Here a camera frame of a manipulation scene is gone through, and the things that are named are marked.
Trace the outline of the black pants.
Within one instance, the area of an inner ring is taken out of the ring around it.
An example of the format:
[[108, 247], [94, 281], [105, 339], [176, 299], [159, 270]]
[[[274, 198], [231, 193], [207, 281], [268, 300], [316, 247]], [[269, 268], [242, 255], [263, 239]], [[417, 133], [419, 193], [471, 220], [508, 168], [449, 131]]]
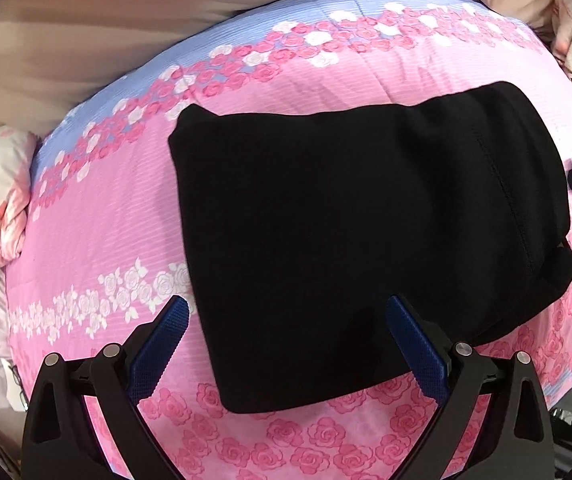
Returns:
[[572, 281], [563, 162], [508, 82], [313, 115], [190, 105], [169, 147], [189, 278], [233, 413], [403, 375], [393, 296], [479, 346]]

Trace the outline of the pink rose floral quilt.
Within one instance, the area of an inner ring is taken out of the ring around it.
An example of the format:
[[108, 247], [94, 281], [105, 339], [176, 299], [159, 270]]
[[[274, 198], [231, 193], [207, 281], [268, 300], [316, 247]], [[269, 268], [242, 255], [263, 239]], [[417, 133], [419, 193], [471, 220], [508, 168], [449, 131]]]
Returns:
[[[309, 114], [516, 84], [572, 159], [572, 84], [529, 27], [474, 0], [281, 0], [167, 49], [80, 104], [33, 162], [9, 266], [9, 341], [26, 388], [49, 353], [92, 356], [190, 298], [167, 139], [198, 103]], [[223, 407], [193, 318], [139, 409], [189, 479], [385, 479], [435, 411], [411, 375], [304, 408]]]

